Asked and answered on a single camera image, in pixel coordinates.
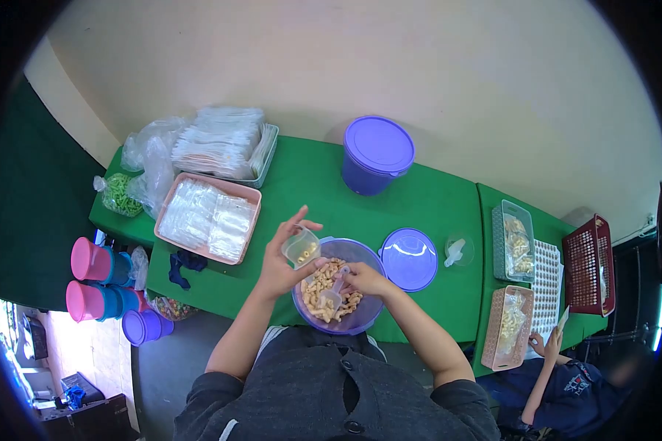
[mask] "red basket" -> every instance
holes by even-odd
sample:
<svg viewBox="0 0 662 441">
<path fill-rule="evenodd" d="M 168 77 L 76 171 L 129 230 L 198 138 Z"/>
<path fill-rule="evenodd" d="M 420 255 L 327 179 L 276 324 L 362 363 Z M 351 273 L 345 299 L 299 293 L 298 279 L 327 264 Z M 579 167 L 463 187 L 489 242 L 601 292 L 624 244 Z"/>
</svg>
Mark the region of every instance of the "red basket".
<svg viewBox="0 0 662 441">
<path fill-rule="evenodd" d="M 608 222 L 598 215 L 561 241 L 564 247 L 566 304 L 570 312 L 606 317 L 616 309 L 613 249 Z M 605 302 L 601 305 L 603 267 Z"/>
</svg>

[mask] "pink tray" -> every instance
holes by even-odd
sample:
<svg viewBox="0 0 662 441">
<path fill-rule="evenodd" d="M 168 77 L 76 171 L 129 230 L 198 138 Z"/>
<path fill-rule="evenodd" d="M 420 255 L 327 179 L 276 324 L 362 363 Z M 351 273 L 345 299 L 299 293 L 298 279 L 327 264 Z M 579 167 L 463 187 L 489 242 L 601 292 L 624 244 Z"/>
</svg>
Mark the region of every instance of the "pink tray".
<svg viewBox="0 0 662 441">
<path fill-rule="evenodd" d="M 212 255 L 210 252 L 208 252 L 208 246 L 207 245 L 202 245 L 199 248 L 189 248 L 187 246 L 181 245 L 180 243 L 174 242 L 164 236 L 161 236 L 159 234 L 159 223 L 161 222 L 161 218 L 164 217 L 164 213 L 167 212 L 167 207 L 169 206 L 169 202 L 171 201 L 172 197 L 174 196 L 174 192 L 177 190 L 177 186 L 179 183 L 185 179 L 193 179 L 195 181 L 203 181 L 206 183 L 211 184 L 213 187 L 223 190 L 226 194 L 230 196 L 236 196 L 238 198 L 245 198 L 248 200 L 249 203 L 255 205 L 255 216 L 253 217 L 253 222 L 250 225 L 250 231 L 248 232 L 248 236 L 246 237 L 246 244 L 245 248 L 243 248 L 243 252 L 241 253 L 241 256 L 238 260 L 230 260 L 226 258 L 222 258 L 217 255 Z M 164 206 L 162 209 L 159 211 L 159 216 L 157 218 L 157 223 L 154 224 L 154 235 L 159 237 L 161 240 L 165 242 L 169 242 L 173 245 L 178 246 L 179 248 L 183 248 L 185 250 L 189 250 L 191 252 L 195 252 L 196 254 L 202 255 L 205 258 L 209 258 L 211 260 L 216 260 L 217 262 L 223 262 L 227 263 L 228 265 L 238 265 L 240 262 L 243 261 L 243 258 L 245 257 L 245 253 L 248 250 L 248 245 L 250 245 L 250 237 L 253 236 L 253 231 L 255 230 L 255 224 L 257 223 L 257 217 L 260 216 L 260 206 L 262 205 L 263 202 L 263 194 L 260 193 L 259 190 L 256 189 L 251 189 L 250 187 L 245 187 L 242 186 L 238 183 L 232 183 L 229 181 L 222 181 L 220 179 L 215 179 L 215 178 L 210 178 L 208 176 L 201 176 L 200 174 L 193 174 L 193 173 L 179 173 L 179 176 L 177 176 L 177 179 L 174 180 L 174 184 L 171 186 L 171 189 L 169 189 L 169 193 L 167 194 L 167 198 L 164 200 Z"/>
<path fill-rule="evenodd" d="M 520 328 L 517 335 L 517 342 L 512 349 L 511 354 L 498 354 L 498 338 L 501 335 L 503 322 L 503 308 L 505 306 L 505 293 L 515 295 L 520 293 L 524 295 L 525 302 L 522 305 L 522 313 L 527 319 Z M 493 291 L 493 303 L 491 304 L 491 318 L 488 321 L 488 331 L 485 334 L 485 344 L 483 346 L 483 356 L 481 364 L 494 371 L 512 369 L 522 365 L 524 354 L 527 351 L 527 340 L 530 339 L 530 329 L 532 328 L 532 309 L 534 307 L 534 292 L 528 288 L 508 285 L 507 287 Z"/>
</svg>

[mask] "hand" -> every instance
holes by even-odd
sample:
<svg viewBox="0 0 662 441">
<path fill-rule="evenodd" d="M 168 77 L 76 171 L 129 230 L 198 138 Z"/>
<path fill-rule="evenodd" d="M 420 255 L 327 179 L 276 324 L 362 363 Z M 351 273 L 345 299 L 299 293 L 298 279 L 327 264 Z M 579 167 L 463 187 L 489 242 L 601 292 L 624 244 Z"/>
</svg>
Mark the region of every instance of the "hand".
<svg viewBox="0 0 662 441">
<path fill-rule="evenodd" d="M 294 285 L 313 274 L 328 261 L 326 258 L 318 258 L 295 271 L 289 266 L 286 257 L 282 254 L 282 244 L 293 234 L 295 224 L 304 225 L 309 230 L 315 231 L 323 228 L 321 224 L 304 219 L 308 211 L 309 208 L 305 205 L 290 220 L 280 224 L 273 240 L 265 247 L 263 269 L 260 271 L 260 278 L 257 280 L 255 292 L 260 293 L 259 295 L 266 299 L 275 300 L 289 292 Z"/>
<path fill-rule="evenodd" d="M 561 350 L 562 336 L 563 332 L 558 331 L 557 327 L 555 326 L 551 332 L 551 335 L 549 336 L 549 340 L 547 340 L 547 345 L 544 347 L 545 362 L 548 361 L 550 363 L 556 363 L 556 359 L 559 356 L 559 351 Z"/>
<path fill-rule="evenodd" d="M 530 339 L 527 341 L 531 348 L 537 352 L 537 355 L 544 357 L 544 339 L 536 332 L 530 334 Z"/>
<path fill-rule="evenodd" d="M 385 295 L 389 295 L 394 290 L 399 289 L 390 280 L 384 278 L 379 272 L 370 268 L 366 263 L 350 262 L 346 263 L 346 265 L 351 269 L 351 272 L 342 277 L 344 282 L 351 284 L 351 286 L 342 289 L 341 294 L 358 290 L 363 294 L 377 295 L 382 298 Z M 340 273 L 334 275 L 334 278 L 336 279 L 339 277 L 341 277 Z"/>
</svg>

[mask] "tiled floor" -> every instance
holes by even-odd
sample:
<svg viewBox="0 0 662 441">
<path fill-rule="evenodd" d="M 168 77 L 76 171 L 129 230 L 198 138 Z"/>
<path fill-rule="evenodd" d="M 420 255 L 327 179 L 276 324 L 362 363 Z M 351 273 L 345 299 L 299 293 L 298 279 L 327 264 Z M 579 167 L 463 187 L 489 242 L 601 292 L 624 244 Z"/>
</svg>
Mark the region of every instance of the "tiled floor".
<svg viewBox="0 0 662 441">
<path fill-rule="evenodd" d="M 120 322 L 74 322 L 68 313 L 39 314 L 46 329 L 47 363 L 57 390 L 59 380 L 80 372 L 106 398 L 123 393 L 128 399 L 132 428 L 139 431 L 132 392 L 131 346 Z"/>
</svg>

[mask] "white tray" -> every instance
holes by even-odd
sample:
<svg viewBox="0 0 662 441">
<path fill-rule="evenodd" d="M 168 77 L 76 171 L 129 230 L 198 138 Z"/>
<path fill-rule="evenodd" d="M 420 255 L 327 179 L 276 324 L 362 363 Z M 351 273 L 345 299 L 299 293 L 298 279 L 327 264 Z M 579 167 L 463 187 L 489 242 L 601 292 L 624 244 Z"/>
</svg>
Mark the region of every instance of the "white tray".
<svg viewBox="0 0 662 441">
<path fill-rule="evenodd" d="M 530 333 L 540 334 L 547 344 L 549 334 L 559 321 L 561 280 L 564 273 L 559 248 L 535 240 L 534 264 L 534 282 L 531 285 L 534 291 L 534 310 Z M 531 347 L 528 348 L 525 358 L 534 357 L 538 357 L 537 353 Z"/>
</svg>

